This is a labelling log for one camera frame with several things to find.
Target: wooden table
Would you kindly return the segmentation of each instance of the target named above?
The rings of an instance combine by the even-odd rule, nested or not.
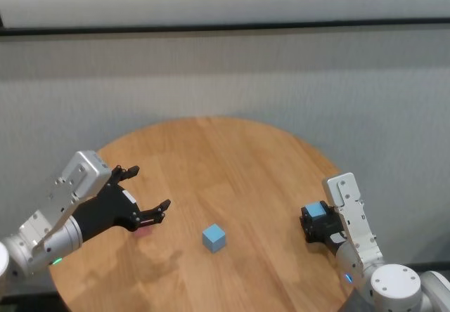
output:
[[[183,119],[100,155],[140,166],[121,184],[141,210],[172,205],[150,235],[112,228],[51,267],[73,312],[322,312],[345,301],[332,259],[300,227],[300,207],[325,200],[321,181],[337,173],[304,141],[251,121]],[[213,223],[228,240],[216,254],[202,245]]]

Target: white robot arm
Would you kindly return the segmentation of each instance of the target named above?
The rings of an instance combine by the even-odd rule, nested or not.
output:
[[[141,212],[118,185],[138,172],[137,166],[112,170],[91,150],[75,153],[55,180],[49,204],[0,242],[0,298],[6,282],[10,285],[58,263],[112,226],[135,231],[161,223],[170,200]]]
[[[368,304],[379,312],[450,312],[450,282],[442,275],[419,276],[406,266],[385,263],[352,173],[328,178],[323,187],[331,207],[321,202],[302,208],[307,241],[328,245]]]

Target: gray wall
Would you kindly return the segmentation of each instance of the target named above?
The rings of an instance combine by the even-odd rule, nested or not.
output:
[[[2,39],[1,234],[74,151],[231,115],[353,171],[390,261],[450,260],[449,49],[442,26]]]

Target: black stripe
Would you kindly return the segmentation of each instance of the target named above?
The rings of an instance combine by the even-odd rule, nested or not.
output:
[[[273,30],[305,27],[341,27],[369,25],[423,25],[449,24],[450,18],[406,18],[406,19],[370,19],[370,20],[334,20],[328,22],[281,22],[250,23],[231,25],[186,25],[186,26],[125,26],[125,27],[43,27],[43,28],[0,28],[0,37],[34,36],[49,34],[113,34],[142,32],[191,32],[224,30]]]
[[[42,298],[42,299],[60,299],[60,295],[57,292],[42,292],[34,294],[15,294],[11,296],[4,296],[0,300],[1,305],[17,304],[20,301],[29,298]]]

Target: metal bracket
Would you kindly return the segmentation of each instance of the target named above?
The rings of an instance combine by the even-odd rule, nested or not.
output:
[[[61,229],[79,204],[97,195],[111,176],[108,165],[92,150],[76,152],[55,180],[50,205],[37,210],[19,228],[32,248]]]
[[[358,267],[362,272],[374,261],[381,260],[383,255],[367,222],[364,203],[361,201],[354,175],[346,173],[328,178],[324,180],[323,188],[329,203],[340,216],[347,239],[358,256]]]

